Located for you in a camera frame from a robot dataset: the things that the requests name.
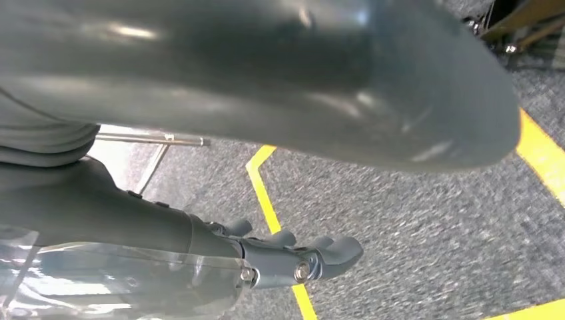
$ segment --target yellow tape line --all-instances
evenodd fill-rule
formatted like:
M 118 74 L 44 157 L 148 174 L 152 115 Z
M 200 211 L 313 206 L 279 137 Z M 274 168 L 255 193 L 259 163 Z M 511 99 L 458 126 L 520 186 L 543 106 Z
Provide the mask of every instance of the yellow tape line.
M 565 207 L 565 151 L 524 110 L 520 113 L 522 136 L 516 151 Z
M 536 172 L 542 183 L 565 207 L 565 151 L 523 110 L 519 156 Z M 565 319 L 565 299 L 538 305 L 487 320 Z
M 263 179 L 261 179 L 261 174 L 259 174 L 259 167 L 273 154 L 273 152 L 275 152 L 276 149 L 277 147 L 270 145 L 262 146 L 247 165 L 245 165 L 271 233 L 280 231 L 281 224 L 279 223 L 275 209 L 273 209 L 273 205 L 269 199 L 269 194 L 267 193 L 267 189 L 265 189 Z M 318 316 L 316 316 L 316 312 L 314 311 L 314 307 L 312 306 L 306 287 L 304 285 L 295 285 L 292 287 L 292 291 L 294 292 L 296 302 L 298 303 L 298 307 L 300 307 L 300 312 L 302 313 L 304 320 L 317 320 Z
M 519 156 L 536 172 L 543 184 L 565 207 L 565 151 L 561 149 L 540 126 L 523 110 L 522 136 L 516 148 Z M 247 172 L 259 199 L 261 209 L 265 214 L 271 233 L 281 230 L 281 224 L 273 209 L 265 184 L 259 174 L 259 167 L 273 154 L 276 147 L 265 145 L 257 151 L 247 163 Z M 304 285 L 292 288 L 300 312 L 305 320 L 317 320 L 318 317 L 310 302 L 310 297 Z M 489 318 L 487 320 L 553 320 L 565 315 L 565 299 L 544 305 L 527 308 L 521 311 Z
M 487 320 L 559 320 L 565 319 L 565 299 L 520 310 L 509 315 L 499 315 Z

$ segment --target metal rod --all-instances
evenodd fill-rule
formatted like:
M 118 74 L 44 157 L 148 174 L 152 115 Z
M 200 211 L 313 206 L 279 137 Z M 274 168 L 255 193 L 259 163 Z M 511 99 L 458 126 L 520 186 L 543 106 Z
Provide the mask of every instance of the metal rod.
M 147 188 L 147 185 L 149 185 L 149 181 L 151 181 L 151 178 L 153 178 L 153 175 L 165 158 L 165 154 L 169 150 L 169 147 L 170 145 L 159 145 L 159 148 L 151 157 L 149 165 L 147 165 L 147 168 L 145 168 L 145 171 L 143 171 L 143 175 L 141 176 L 139 182 L 137 183 L 137 186 L 135 187 L 135 193 L 143 194 L 143 192 Z
M 177 137 L 174 134 L 136 134 L 136 133 L 105 133 L 101 132 L 96 136 L 101 141 L 119 141 L 130 143 L 154 143 L 161 145 L 186 145 L 192 147 L 204 147 L 209 145 L 208 139 L 202 137 Z

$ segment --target metal screw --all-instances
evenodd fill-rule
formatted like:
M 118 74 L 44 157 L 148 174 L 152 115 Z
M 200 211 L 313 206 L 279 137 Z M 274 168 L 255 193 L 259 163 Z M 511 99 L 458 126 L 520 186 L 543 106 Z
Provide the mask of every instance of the metal screw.
M 305 261 L 300 262 L 294 270 L 294 280 L 296 280 L 297 283 L 304 283 L 306 282 L 306 280 L 308 280 L 309 275 L 310 264 Z
M 243 281 L 253 281 L 253 279 L 255 279 L 255 270 L 251 268 L 244 268 L 241 270 L 240 277 Z
M 504 47 L 504 52 L 508 53 L 508 54 L 513 54 L 516 53 L 518 50 L 518 47 L 515 45 L 507 45 Z

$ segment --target gray fabric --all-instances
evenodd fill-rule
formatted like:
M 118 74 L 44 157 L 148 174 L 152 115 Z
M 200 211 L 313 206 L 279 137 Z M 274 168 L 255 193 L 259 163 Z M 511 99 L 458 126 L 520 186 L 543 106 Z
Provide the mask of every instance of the gray fabric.
M 0 162 L 56 167 L 84 157 L 99 126 L 44 114 L 0 90 Z

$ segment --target gray carpet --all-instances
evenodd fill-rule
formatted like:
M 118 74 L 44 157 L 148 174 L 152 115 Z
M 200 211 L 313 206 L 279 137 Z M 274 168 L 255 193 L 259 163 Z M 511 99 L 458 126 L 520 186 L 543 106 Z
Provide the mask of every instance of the gray carpet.
M 486 3 L 446 1 L 459 16 Z M 565 146 L 565 74 L 512 76 L 523 108 Z M 125 187 L 151 154 L 131 148 Z M 173 147 L 146 198 L 204 219 L 247 217 L 255 235 L 266 235 L 245 171 L 258 148 L 222 140 Z M 350 273 L 307 286 L 320 319 L 480 319 L 565 297 L 565 210 L 516 155 L 473 172 L 417 175 L 279 149 L 261 173 L 282 226 L 299 241 L 352 235 L 364 245 Z M 283 289 L 254 291 L 223 319 L 301 316 Z

